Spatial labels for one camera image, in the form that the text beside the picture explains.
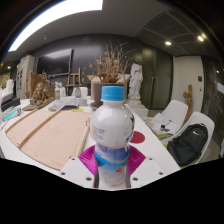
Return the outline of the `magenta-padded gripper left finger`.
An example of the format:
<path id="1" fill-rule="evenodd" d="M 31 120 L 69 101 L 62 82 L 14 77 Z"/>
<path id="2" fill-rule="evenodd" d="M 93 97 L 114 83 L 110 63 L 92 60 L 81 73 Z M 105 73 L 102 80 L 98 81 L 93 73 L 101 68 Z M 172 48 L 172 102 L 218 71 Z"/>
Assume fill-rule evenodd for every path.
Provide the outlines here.
<path id="1" fill-rule="evenodd" d="M 93 188 L 97 176 L 97 161 L 94 155 L 95 146 L 86 149 L 79 157 L 71 157 L 59 175 L 84 188 Z"/>

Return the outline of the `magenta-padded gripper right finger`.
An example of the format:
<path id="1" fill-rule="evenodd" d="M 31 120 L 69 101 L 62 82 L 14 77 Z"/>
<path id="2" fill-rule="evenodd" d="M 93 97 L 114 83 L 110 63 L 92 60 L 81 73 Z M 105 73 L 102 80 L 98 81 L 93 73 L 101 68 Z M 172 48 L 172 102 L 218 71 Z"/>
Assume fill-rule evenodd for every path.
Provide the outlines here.
<path id="1" fill-rule="evenodd" d="M 146 157 L 134 146 L 130 147 L 126 175 L 128 188 L 140 188 L 165 176 L 166 172 L 153 157 Z"/>

